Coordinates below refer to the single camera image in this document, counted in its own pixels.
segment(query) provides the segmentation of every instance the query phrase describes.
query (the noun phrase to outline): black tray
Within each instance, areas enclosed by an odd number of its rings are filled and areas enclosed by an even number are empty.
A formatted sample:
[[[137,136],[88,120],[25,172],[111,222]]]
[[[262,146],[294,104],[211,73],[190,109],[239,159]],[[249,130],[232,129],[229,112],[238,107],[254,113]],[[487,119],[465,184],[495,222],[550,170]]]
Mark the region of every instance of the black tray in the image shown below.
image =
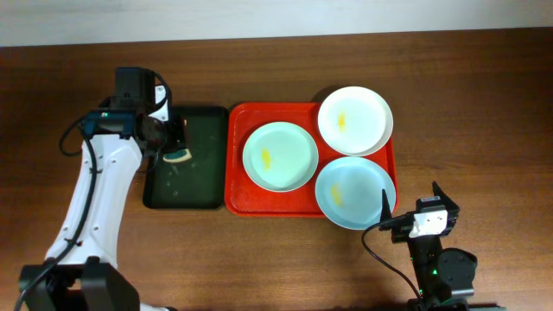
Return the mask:
[[[192,159],[167,163],[160,157],[146,176],[143,203],[154,209],[218,209],[225,192],[228,110],[214,106],[172,109],[187,120],[186,143]]]

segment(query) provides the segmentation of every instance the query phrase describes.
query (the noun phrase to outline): yellow mark on plate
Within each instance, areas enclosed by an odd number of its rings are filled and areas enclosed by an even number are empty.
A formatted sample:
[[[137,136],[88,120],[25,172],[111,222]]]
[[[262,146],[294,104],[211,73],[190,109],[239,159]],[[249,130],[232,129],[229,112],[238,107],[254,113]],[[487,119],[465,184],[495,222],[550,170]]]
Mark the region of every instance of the yellow mark on plate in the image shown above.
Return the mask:
[[[346,113],[344,112],[338,115],[338,129],[340,132],[346,130]]]
[[[270,168],[270,153],[266,148],[261,150],[261,161],[263,161],[263,169],[269,170]]]
[[[332,185],[332,189],[330,190],[330,194],[332,195],[332,200],[334,200],[334,204],[338,207],[344,206],[344,200],[342,199],[342,192],[340,191],[340,184],[335,183]]]

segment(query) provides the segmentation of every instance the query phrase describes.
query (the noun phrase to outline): table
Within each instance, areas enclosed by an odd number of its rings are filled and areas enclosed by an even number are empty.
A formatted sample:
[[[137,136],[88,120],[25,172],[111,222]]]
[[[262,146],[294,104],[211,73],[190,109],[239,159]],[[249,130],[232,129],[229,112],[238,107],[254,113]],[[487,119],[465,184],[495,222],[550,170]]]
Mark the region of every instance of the table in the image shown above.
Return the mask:
[[[71,199],[79,158],[57,142],[113,92],[114,69],[161,73],[175,105],[317,101],[366,86],[394,114],[399,205],[431,182],[461,206],[444,247],[475,254],[471,302],[553,309],[553,31],[503,29],[0,49],[0,308],[24,264],[41,263]],[[79,147],[72,136],[67,146]],[[240,218],[143,206],[130,189],[120,271],[143,301],[181,309],[370,308],[413,297],[360,232],[326,219]],[[368,243],[415,279],[404,244]]]

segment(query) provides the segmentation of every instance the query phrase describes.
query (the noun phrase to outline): light blue plate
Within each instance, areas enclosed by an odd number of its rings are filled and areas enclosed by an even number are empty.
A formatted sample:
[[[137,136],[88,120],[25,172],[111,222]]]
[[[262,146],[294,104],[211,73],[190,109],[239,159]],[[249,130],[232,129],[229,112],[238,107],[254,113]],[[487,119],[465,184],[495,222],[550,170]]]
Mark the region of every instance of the light blue plate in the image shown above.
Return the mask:
[[[347,156],[322,169],[315,184],[315,197],[322,212],[336,225],[365,230],[380,220],[382,189],[390,211],[396,205],[396,188],[377,163]]]

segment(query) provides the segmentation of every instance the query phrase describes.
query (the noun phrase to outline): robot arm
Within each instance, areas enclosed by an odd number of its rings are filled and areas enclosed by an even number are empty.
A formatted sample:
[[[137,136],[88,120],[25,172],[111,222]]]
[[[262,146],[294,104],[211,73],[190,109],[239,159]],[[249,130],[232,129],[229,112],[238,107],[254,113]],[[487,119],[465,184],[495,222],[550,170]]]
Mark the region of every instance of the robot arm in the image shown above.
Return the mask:
[[[155,77],[163,86],[155,86]],[[115,96],[80,122],[81,170],[66,219],[44,264],[23,267],[16,310],[23,301],[31,311],[172,309],[140,303],[117,272],[124,203],[142,159],[186,148],[181,118],[170,114],[170,104],[171,91],[158,74],[117,69]],[[69,289],[77,281],[80,290]]]

